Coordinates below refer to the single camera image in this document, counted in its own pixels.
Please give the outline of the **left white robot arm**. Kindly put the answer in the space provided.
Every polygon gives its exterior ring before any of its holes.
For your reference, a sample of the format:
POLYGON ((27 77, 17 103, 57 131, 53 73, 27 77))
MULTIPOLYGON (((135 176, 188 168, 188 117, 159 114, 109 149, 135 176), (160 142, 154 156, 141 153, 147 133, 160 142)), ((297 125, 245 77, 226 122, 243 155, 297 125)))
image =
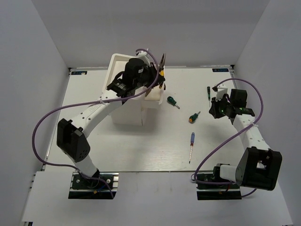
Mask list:
POLYGON ((70 120, 61 119, 57 125, 57 146, 72 160, 75 167, 84 174, 83 182, 90 188, 99 184, 99 170, 93 164, 87 141, 94 128, 111 112, 120 108, 136 90, 146 87, 149 93, 153 87, 162 87, 165 78, 163 55, 158 67, 149 62, 147 56, 130 58, 123 71, 116 74, 102 93, 98 103, 70 120))

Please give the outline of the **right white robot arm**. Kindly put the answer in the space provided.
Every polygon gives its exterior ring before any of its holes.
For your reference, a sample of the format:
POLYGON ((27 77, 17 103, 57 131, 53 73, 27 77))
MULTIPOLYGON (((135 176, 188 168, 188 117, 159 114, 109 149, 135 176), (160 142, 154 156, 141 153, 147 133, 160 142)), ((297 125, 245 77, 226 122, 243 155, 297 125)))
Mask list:
POLYGON ((209 113, 215 118, 228 117, 239 132, 245 152, 237 166, 219 163, 214 168, 213 184, 222 188, 235 182, 238 186, 272 191, 279 175, 282 155, 273 151, 255 125, 255 114, 246 107, 247 92, 214 87, 209 113))

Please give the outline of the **green orange stubby screwdriver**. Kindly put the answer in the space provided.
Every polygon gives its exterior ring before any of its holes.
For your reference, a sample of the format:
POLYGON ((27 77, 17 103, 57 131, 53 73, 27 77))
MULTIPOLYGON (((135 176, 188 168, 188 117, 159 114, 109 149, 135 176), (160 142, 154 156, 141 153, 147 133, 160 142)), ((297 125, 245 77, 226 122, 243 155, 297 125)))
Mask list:
POLYGON ((193 115, 191 115, 189 117, 189 123, 194 123, 195 120, 198 118, 199 114, 201 113, 201 111, 197 112, 197 113, 194 113, 193 115))

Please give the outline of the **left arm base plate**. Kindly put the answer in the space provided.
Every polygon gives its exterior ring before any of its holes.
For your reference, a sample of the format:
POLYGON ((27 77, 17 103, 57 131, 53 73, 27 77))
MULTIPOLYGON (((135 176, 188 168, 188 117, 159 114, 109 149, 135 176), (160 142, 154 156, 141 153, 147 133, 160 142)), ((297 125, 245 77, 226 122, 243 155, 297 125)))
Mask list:
POLYGON ((101 173, 99 178, 106 181, 112 193, 104 182, 89 180, 74 172, 71 178, 68 199, 112 200, 118 189, 119 173, 101 173))

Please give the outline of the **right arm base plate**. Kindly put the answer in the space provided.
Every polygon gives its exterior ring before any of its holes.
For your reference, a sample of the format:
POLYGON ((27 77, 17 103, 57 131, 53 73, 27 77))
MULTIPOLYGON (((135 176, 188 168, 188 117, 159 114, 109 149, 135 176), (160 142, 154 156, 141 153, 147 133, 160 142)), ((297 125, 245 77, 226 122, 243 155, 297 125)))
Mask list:
MULTIPOLYGON (((197 180, 206 182, 226 182, 224 179, 214 180, 213 173, 198 173, 197 180)), ((196 183, 198 201, 241 200, 240 187, 236 184, 208 185, 196 183)))

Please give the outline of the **green slim screwdriver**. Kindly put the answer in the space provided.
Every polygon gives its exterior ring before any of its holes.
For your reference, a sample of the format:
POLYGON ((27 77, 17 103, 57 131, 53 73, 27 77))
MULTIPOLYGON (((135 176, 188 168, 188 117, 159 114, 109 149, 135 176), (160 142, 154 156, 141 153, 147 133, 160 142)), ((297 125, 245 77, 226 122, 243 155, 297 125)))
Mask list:
POLYGON ((211 101, 211 90, 210 90, 210 86, 207 86, 207 97, 208 97, 208 101, 209 101, 209 107, 210 107, 210 101, 211 101))

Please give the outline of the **blue red precision screwdriver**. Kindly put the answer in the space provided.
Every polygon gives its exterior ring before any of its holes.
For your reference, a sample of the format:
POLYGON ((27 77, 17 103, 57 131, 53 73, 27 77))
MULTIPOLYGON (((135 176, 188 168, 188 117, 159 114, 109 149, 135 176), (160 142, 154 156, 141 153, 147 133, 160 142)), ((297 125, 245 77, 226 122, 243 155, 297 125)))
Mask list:
POLYGON ((194 146, 194 141, 195 141, 195 133, 192 132, 190 136, 190 154, 189 154, 189 164, 191 162, 191 156, 192 156, 192 150, 194 146))

